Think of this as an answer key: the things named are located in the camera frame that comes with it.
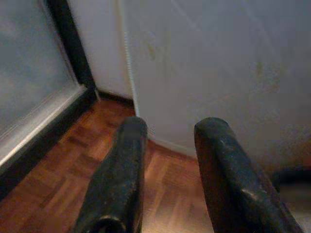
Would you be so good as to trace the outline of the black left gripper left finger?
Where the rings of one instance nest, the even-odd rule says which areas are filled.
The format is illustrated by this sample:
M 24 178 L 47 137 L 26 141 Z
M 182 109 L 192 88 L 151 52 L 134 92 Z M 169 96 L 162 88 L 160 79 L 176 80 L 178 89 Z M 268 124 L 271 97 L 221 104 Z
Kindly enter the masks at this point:
M 127 117 L 89 182 L 74 232 L 141 232 L 146 144 L 145 121 Z

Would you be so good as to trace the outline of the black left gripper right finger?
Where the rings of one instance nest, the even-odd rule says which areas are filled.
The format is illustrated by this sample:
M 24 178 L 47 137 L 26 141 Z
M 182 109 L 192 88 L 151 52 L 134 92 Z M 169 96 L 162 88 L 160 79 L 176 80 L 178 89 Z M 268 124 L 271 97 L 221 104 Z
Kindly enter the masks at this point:
M 229 124 L 207 117 L 194 127 L 206 206 L 216 233 L 301 233 L 268 176 L 253 164 Z

